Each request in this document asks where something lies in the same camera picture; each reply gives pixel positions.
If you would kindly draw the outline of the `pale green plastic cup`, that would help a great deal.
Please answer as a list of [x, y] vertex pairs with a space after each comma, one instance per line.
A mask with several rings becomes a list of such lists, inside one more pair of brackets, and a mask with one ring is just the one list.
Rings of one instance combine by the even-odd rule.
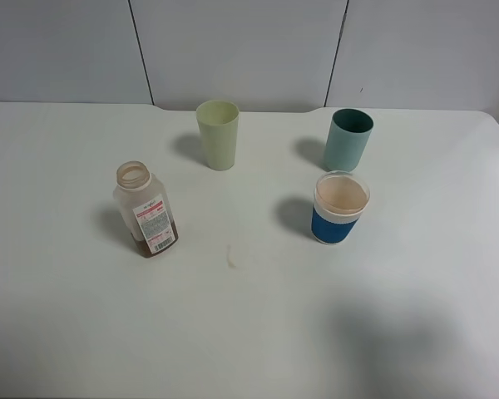
[[228, 170], [235, 164], [240, 111], [229, 101], [206, 101], [196, 109], [196, 120], [212, 170]]

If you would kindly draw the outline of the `teal plastic cup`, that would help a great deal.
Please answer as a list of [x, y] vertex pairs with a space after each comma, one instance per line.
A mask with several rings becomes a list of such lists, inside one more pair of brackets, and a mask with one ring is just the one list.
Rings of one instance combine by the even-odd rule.
[[368, 143], [374, 123], [370, 115], [357, 109], [335, 111], [324, 148], [328, 170], [354, 170]]

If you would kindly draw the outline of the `glass cup with blue sleeve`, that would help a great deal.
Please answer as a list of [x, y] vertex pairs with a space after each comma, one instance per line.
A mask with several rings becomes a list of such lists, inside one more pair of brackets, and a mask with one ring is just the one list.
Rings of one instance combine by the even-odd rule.
[[322, 175], [314, 188], [311, 233], [323, 244], [343, 242], [370, 200], [369, 187], [356, 175], [333, 170]]

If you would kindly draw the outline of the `translucent plastic drink bottle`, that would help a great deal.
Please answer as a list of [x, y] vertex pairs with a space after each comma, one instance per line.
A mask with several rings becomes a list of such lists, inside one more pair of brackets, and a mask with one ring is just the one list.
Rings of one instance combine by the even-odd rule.
[[119, 166], [113, 197], [142, 256], [161, 254], [178, 240], [166, 188], [142, 162]]

